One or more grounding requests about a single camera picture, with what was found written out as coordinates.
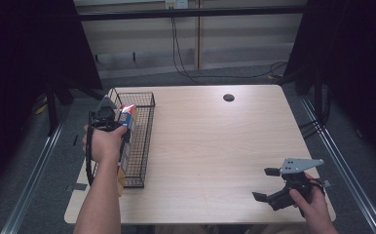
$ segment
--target finger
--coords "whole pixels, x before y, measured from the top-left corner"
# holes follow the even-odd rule
[[[306,175],[307,178],[313,178],[310,174],[308,173],[304,173]]]
[[[324,198],[324,194],[322,193],[321,189],[316,186],[312,186],[312,199],[316,198]]]
[[[119,127],[118,129],[116,129],[114,131],[114,134],[121,137],[124,133],[127,132],[127,130],[128,130],[128,128],[123,125],[123,126]]]
[[[301,194],[296,189],[290,189],[289,195],[292,198],[292,200],[294,200],[295,204],[301,210],[303,210],[304,213],[306,213],[309,210],[310,205],[307,203],[306,199],[304,199],[303,196],[301,196]]]

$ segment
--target black wire basket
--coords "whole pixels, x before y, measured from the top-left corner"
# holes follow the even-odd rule
[[[118,106],[119,116],[121,104],[134,104],[137,110],[135,130],[132,135],[131,156],[128,161],[125,188],[143,188],[148,164],[149,142],[154,120],[154,94],[148,93],[117,93],[115,89],[108,94]]]

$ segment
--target black cable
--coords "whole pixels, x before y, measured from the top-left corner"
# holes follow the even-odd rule
[[[182,57],[181,57],[181,53],[180,53],[180,50],[179,50],[179,43],[178,43],[178,37],[177,37],[177,32],[176,32],[176,24],[175,24],[175,18],[171,18],[171,23],[172,23],[172,39],[173,39],[173,43],[172,43],[172,53],[173,53],[173,64],[175,66],[175,69],[176,71],[182,75],[182,76],[185,76],[185,77],[188,77],[191,81],[197,83],[197,84],[201,84],[201,85],[205,85],[204,83],[201,83],[199,81],[196,81],[194,80],[194,78],[239,78],[239,79],[251,79],[251,78],[256,78],[256,77],[260,77],[260,76],[264,76],[264,75],[268,75],[268,74],[271,74],[273,73],[273,71],[275,70],[278,70],[279,68],[283,67],[284,65],[287,64],[286,61],[278,61],[278,62],[275,62],[273,63],[271,66],[270,66],[270,70],[267,71],[267,72],[264,72],[264,73],[261,73],[261,74],[258,74],[258,75],[253,75],[253,76],[228,76],[228,75],[224,75],[224,76],[221,76],[221,75],[213,75],[213,76],[206,76],[206,75],[200,75],[200,76],[192,76],[190,74],[188,74],[188,72],[186,71],[185,69],[185,66],[184,66],[184,63],[182,61]],[[175,61],[175,42],[176,42],[176,47],[177,47],[177,51],[178,51],[178,55],[179,55],[179,60],[181,62],[181,66],[182,66],[182,71],[180,71],[178,69],[178,67],[176,66],[176,61]],[[276,68],[273,68],[273,66],[275,64],[279,64],[279,66],[277,66]]]
[[[194,80],[189,74],[188,72],[185,70],[185,66],[184,66],[184,63],[182,62],[182,57],[181,57],[181,53],[179,51],[179,43],[178,43],[178,37],[176,35],[176,25],[175,25],[175,18],[171,18],[171,23],[172,23],[172,58],[173,58],[173,65],[175,66],[175,69],[176,71],[182,75],[182,76],[185,76],[185,77],[188,77],[192,82],[194,83],[197,83],[197,84],[200,84],[200,85],[205,85],[204,83],[201,83],[199,81],[196,81]],[[183,71],[185,72],[182,73],[179,69],[178,69],[178,66],[176,65],[176,61],[175,61],[175,41],[176,41],[176,46],[177,46],[177,49],[178,49],[178,54],[179,54],[179,60],[181,61],[181,65],[182,65],[182,69]]]
[[[316,119],[316,120],[311,121],[307,124],[299,125],[298,127],[301,130],[310,126],[310,125],[312,125],[312,127],[310,129],[312,129],[313,127],[316,127],[316,129],[314,131],[312,131],[310,134],[308,134],[306,136],[303,136],[303,135],[306,134],[308,131],[302,133],[301,135],[303,136],[303,138],[308,138],[308,137],[312,136],[318,130],[322,129],[325,126],[325,124],[327,123],[328,118],[330,116],[330,108],[331,108],[331,92],[330,92],[330,89],[327,87],[327,97],[326,97],[326,100],[325,100],[325,109],[322,112],[322,123],[319,123],[319,121]]]
[[[303,64],[301,67],[298,69],[292,71],[291,73],[284,75],[281,80],[276,81],[276,85],[282,86],[287,83],[291,83],[297,79],[297,77],[300,77],[303,72],[308,70],[310,68],[310,64]]]
[[[310,183],[310,184],[312,184],[313,186],[319,188],[320,191],[321,191],[321,193],[322,193],[322,195],[325,195],[325,192],[324,192],[324,186],[322,186],[322,185],[320,185],[320,184],[318,184],[318,183]]]
[[[86,141],[86,175],[88,178],[89,185],[92,186],[94,182],[94,173],[92,172],[92,135],[94,134],[94,127],[92,126],[93,113],[89,112],[88,130],[87,130],[87,141]]]
[[[92,176],[94,177],[94,173],[96,173],[96,167],[97,167],[97,163],[94,164],[94,169],[92,170]]]
[[[315,134],[316,132],[318,132],[319,129],[320,129],[320,126],[318,124],[315,124],[310,129],[308,129],[304,133],[302,133],[301,135],[303,136],[304,139],[306,139],[306,138],[312,136],[313,134]]]
[[[272,84],[272,85],[276,84],[276,82],[277,82],[277,81],[276,81],[276,78],[282,78],[282,75],[276,75],[276,74],[274,74],[273,71],[275,71],[278,67],[281,67],[281,66],[283,66],[283,65],[286,65],[287,63],[288,63],[288,62],[286,62],[286,61],[278,61],[278,62],[274,62],[273,64],[270,65],[271,73],[270,73],[270,75],[269,75],[268,77],[272,79],[272,81],[271,81],[271,84]]]
[[[324,187],[324,184],[321,182],[321,180],[319,178],[309,178],[309,180],[314,180],[315,182],[317,182],[321,187]]]

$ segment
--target metal frame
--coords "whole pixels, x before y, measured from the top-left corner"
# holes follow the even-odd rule
[[[48,165],[49,159],[51,158],[52,152],[56,146],[57,140],[63,128],[63,124],[69,114],[69,110],[70,106],[67,106],[63,110],[60,122],[57,125],[55,132],[51,136],[48,136],[46,144],[43,147],[42,153],[39,156],[39,159],[33,169],[33,172],[31,173],[29,180],[24,186],[18,202],[16,203],[11,214],[7,218],[6,223],[1,231],[1,234],[14,234],[19,232],[20,225],[33,199],[34,191],[39,185],[39,181],[42,178],[46,166]]]
[[[301,101],[310,119],[312,121],[316,121],[315,108],[313,107],[312,103],[306,97],[302,97]],[[369,223],[370,228],[373,230],[373,233],[376,233],[376,207],[370,201],[360,183],[357,181],[356,176],[350,169],[349,164],[344,159],[343,154],[337,147],[327,128],[325,126],[320,127],[316,123],[314,123],[314,125],[322,142],[324,143],[324,146],[327,148],[330,157],[333,159],[334,164],[355,198],[358,207]]]
[[[325,11],[324,7],[307,6],[281,6],[281,7],[253,7],[253,8],[211,8],[211,9],[174,9],[151,10],[133,12],[89,12],[78,15],[41,16],[36,20],[49,21],[95,21],[95,20],[136,20],[157,18],[189,18],[189,17],[223,17],[247,15],[280,15],[319,13]]]

